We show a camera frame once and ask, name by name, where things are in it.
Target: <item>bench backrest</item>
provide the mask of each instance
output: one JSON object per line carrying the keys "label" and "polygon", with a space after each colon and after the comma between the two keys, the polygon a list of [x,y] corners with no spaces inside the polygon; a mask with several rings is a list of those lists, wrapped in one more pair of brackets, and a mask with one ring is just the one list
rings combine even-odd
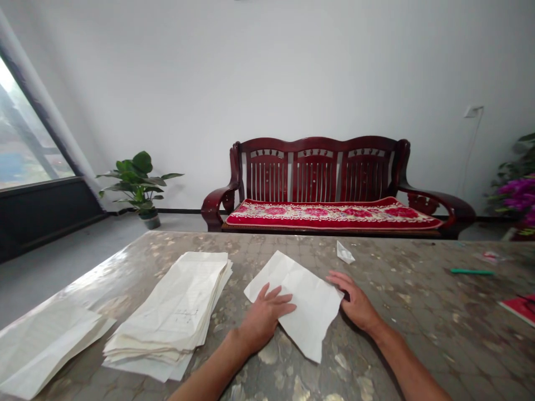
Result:
{"label": "bench backrest", "polygon": [[269,202],[369,202],[395,196],[397,172],[409,153],[407,140],[382,136],[257,138],[231,149],[240,201],[246,195]]}

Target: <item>hand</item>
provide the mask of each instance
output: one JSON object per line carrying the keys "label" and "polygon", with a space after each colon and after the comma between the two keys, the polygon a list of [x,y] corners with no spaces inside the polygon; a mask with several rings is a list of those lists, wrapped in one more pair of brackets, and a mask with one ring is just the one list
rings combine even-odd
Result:
{"label": "hand", "polygon": [[329,274],[330,276],[327,277],[328,281],[349,293],[350,300],[342,300],[342,309],[353,323],[361,330],[369,333],[382,322],[381,317],[372,306],[364,291],[357,287],[351,277],[334,270],[329,270]]}
{"label": "hand", "polygon": [[260,351],[275,334],[279,318],[295,310],[294,304],[289,304],[291,294],[279,295],[282,290],[278,286],[268,294],[267,283],[258,294],[256,301],[251,305],[245,319],[238,328],[241,341],[250,354]]}

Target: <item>red notebook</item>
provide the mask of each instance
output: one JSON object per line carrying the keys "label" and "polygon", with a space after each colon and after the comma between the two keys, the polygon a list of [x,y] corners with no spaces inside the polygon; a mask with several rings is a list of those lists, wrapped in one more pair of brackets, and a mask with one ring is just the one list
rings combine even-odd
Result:
{"label": "red notebook", "polygon": [[[535,302],[535,294],[527,295],[525,298],[528,298]],[[527,324],[530,324],[535,327],[535,313],[532,312],[535,311],[535,304],[529,302],[525,298],[517,297],[509,301],[499,302],[499,304],[502,305],[509,312],[512,312],[518,317],[520,317]]]}

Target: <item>gray floor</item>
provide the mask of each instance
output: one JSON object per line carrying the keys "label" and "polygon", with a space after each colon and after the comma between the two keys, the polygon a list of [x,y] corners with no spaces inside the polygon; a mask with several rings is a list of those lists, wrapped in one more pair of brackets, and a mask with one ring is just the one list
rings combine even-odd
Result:
{"label": "gray floor", "polygon": [[[161,231],[206,231],[199,214],[162,214]],[[499,240],[508,226],[475,224],[463,241]],[[0,265],[0,328],[7,326],[146,231],[135,214],[97,224]]]}

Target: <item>wooden bench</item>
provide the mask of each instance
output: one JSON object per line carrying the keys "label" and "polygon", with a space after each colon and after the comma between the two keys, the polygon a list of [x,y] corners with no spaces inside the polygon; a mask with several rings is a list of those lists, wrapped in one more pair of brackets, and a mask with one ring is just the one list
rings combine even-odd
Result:
{"label": "wooden bench", "polygon": [[[231,179],[205,199],[201,213],[212,232],[321,234],[374,237],[457,239],[475,220],[465,201],[440,192],[416,189],[407,182],[410,143],[381,136],[347,141],[305,138],[285,142],[274,138],[236,142],[230,149]],[[247,198],[267,202],[370,202],[406,192],[409,206],[431,216],[439,204],[449,216],[438,229],[310,229],[299,227],[231,226],[220,206],[235,210]]]}

